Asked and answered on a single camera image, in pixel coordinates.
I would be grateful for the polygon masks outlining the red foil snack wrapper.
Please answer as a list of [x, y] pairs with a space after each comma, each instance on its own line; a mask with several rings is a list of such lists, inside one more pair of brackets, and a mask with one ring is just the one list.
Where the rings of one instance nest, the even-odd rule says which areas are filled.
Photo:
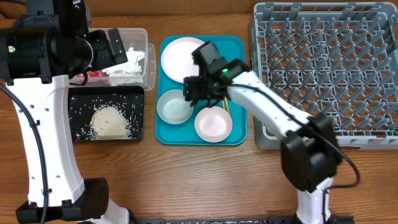
[[[109, 75], [107, 73], [88, 71], [86, 74], [88, 75], [88, 81], [85, 86], [110, 86], [108, 79]], [[79, 74], [74, 76], [70, 80], [70, 83], [81, 85], [84, 82], [84, 79], [84, 74]]]

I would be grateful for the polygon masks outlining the white tissue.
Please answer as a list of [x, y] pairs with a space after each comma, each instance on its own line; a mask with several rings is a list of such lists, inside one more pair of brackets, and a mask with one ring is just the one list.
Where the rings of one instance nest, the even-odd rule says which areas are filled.
[[128, 48], [126, 52], [127, 62], [103, 69], [101, 72], [109, 77], [111, 86], [119, 86], [123, 84], [142, 83], [142, 66], [140, 61], [145, 59], [145, 52], [142, 50], [134, 50], [133, 47]]

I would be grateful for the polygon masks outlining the pink bowl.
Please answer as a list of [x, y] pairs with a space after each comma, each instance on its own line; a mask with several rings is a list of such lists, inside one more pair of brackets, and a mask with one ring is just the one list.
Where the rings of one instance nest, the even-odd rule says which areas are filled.
[[232, 128], [231, 116], [218, 106], [203, 108], [195, 118], [195, 131], [206, 142], [216, 143], [225, 140]]

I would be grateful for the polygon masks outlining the grey-green bowl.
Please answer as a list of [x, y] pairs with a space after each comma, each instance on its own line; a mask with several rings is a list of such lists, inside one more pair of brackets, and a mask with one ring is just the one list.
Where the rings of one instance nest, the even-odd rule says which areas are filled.
[[169, 90], [157, 102], [157, 114], [169, 124], [181, 124], [193, 113], [189, 101], [185, 101], [182, 90]]

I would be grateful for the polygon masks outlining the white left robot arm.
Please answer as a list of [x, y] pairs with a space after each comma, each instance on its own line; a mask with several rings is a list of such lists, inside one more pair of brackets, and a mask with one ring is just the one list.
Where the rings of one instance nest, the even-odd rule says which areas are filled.
[[1, 30], [1, 90], [14, 103], [30, 177], [17, 221], [132, 223], [132, 212], [109, 198], [105, 178], [81, 176], [68, 118], [74, 76], [127, 62], [119, 31], [89, 31], [84, 1], [24, 4], [27, 12]]

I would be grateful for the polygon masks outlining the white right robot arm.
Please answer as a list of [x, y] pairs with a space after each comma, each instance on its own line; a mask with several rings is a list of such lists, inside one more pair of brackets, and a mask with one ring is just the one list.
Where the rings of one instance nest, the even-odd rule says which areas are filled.
[[282, 170], [297, 189], [297, 223], [326, 223], [329, 196], [341, 162], [331, 118], [312, 116], [268, 88], [255, 71], [235, 59], [216, 70], [200, 65], [197, 76], [183, 79], [183, 95], [193, 105], [200, 100], [229, 98], [250, 111], [280, 142]]

